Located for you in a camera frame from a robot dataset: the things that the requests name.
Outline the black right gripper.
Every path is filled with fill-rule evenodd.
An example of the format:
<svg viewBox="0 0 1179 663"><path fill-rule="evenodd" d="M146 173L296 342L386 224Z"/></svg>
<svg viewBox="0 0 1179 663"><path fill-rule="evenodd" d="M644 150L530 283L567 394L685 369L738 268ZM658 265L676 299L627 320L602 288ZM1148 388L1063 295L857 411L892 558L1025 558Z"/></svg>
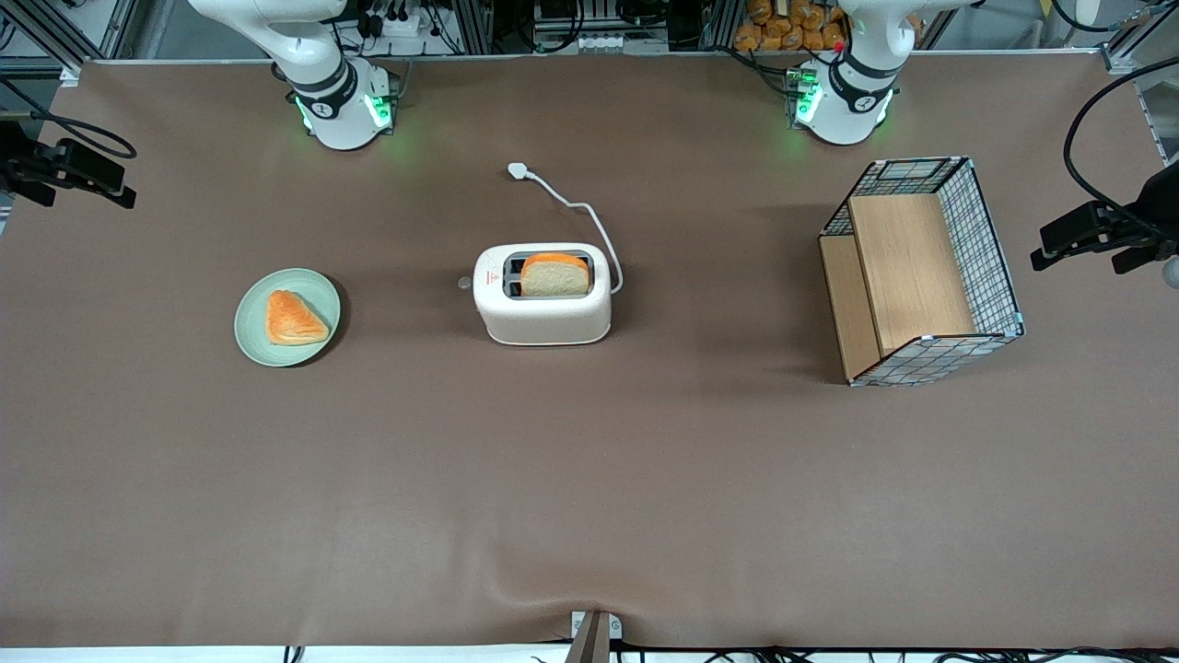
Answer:
<svg viewBox="0 0 1179 663"><path fill-rule="evenodd" d="M17 201L52 206L59 188L99 193L123 209L134 209L136 191L126 185L125 168L75 139L55 147L26 134L20 122L1 122L1 193Z"/></svg>

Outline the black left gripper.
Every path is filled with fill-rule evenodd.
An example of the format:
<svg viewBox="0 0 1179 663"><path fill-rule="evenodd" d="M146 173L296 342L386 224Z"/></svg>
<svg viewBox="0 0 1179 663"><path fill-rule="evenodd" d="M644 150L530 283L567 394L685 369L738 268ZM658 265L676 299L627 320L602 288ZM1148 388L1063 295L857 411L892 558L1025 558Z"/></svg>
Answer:
<svg viewBox="0 0 1179 663"><path fill-rule="evenodd" d="M1141 217L1170 239L1178 239L1178 168L1174 162L1161 169L1145 180L1140 192ZM1040 227L1039 236L1041 247L1030 252L1030 264L1036 273L1080 252L1125 248L1112 257L1117 275L1175 256L1175 242L1137 245L1144 239L1142 227L1096 201L1074 206L1069 214Z"/></svg>

